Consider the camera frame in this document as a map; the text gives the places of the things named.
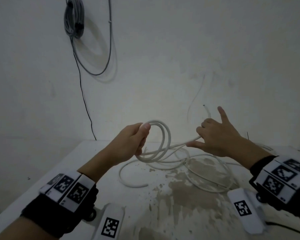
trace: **worn table surface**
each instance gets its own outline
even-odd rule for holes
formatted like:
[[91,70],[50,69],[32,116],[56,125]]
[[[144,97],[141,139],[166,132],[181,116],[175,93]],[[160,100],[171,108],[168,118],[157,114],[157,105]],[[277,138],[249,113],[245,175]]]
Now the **worn table surface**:
[[[0,214],[0,232],[13,222],[21,210],[36,197],[38,189],[59,172],[76,170],[108,141],[84,141],[63,161],[56,165],[20,198]],[[159,143],[147,143],[149,150],[156,149]],[[200,150],[190,148],[191,155]],[[190,166],[207,178],[227,184],[228,179],[211,157],[199,156]],[[251,188],[248,180],[251,174],[240,166],[230,166],[241,187]],[[272,226],[263,235],[248,235],[235,215],[225,193],[208,193],[192,185],[186,178],[188,170],[163,171],[150,168],[142,162],[128,165],[122,176],[129,182],[148,183],[144,188],[128,188],[118,181],[120,165],[109,170],[97,183],[99,194],[95,206],[103,208],[107,203],[117,203],[125,209],[125,217],[120,239],[300,239],[300,234]],[[193,178],[205,187],[213,184]],[[300,230],[300,220],[289,213],[278,212],[264,206],[268,221],[278,222]],[[91,239],[95,227],[84,222],[62,239]]]

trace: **black and white square marker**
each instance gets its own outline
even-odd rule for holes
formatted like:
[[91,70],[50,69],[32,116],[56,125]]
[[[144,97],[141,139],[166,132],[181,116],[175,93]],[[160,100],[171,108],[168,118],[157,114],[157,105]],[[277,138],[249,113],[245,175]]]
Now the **black and white square marker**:
[[293,179],[295,176],[297,176],[297,173],[294,172],[293,170],[285,167],[284,165],[280,165],[276,169],[272,171],[272,174],[275,176],[279,177],[280,179],[288,182],[291,179]]
[[74,180],[67,175],[64,175],[62,179],[53,187],[60,193],[63,193],[73,182]]
[[75,186],[71,189],[68,193],[67,198],[73,200],[74,202],[80,204],[86,194],[88,193],[89,189],[86,186],[83,186],[80,183],[76,183]]
[[110,238],[115,238],[116,232],[119,226],[119,221],[107,217],[101,232],[101,235],[107,236]]
[[273,193],[275,196],[278,196],[278,194],[281,192],[281,190],[284,187],[283,183],[281,183],[280,181],[278,181],[277,179],[275,179],[270,175],[265,179],[262,185],[271,193]]
[[284,161],[283,163],[288,165],[289,167],[292,167],[294,170],[300,172],[300,162],[293,159],[289,159],[288,161]]
[[244,200],[234,202],[234,206],[237,209],[240,216],[247,216],[252,214],[247,203]]
[[48,185],[53,185],[56,181],[58,181],[64,174],[63,173],[59,173],[56,177],[54,177],[53,179],[51,179],[47,184]]

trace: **fingernail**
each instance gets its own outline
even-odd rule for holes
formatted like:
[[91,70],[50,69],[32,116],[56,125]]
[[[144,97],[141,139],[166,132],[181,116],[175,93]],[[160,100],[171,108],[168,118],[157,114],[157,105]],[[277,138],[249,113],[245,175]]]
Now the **fingernail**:
[[145,123],[143,125],[141,125],[143,128],[149,130],[151,128],[151,125],[149,123]]

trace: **person's right hand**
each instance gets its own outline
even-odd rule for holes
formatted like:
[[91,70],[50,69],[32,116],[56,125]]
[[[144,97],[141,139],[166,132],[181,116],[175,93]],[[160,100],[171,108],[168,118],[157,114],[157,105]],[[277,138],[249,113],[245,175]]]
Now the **person's right hand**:
[[218,111],[221,115],[222,123],[214,119],[205,119],[201,127],[197,127],[197,133],[204,139],[204,143],[200,141],[191,141],[186,145],[202,149],[218,157],[230,157],[228,148],[237,137],[241,137],[238,131],[228,120],[228,117],[220,106]]

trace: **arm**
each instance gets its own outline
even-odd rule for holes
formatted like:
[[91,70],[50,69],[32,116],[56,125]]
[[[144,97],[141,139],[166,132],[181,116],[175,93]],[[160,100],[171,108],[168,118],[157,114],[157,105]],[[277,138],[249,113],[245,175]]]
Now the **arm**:
[[[113,166],[140,155],[149,134],[150,125],[128,125],[102,151],[77,171],[96,183]],[[19,217],[0,233],[0,240],[56,240],[40,226],[25,217]]]
[[204,143],[192,141],[187,143],[188,147],[199,148],[218,157],[231,157],[247,169],[262,158],[271,155],[252,141],[241,137],[228,120],[223,108],[218,107],[218,111],[222,123],[206,119],[201,127],[196,129],[204,139]]

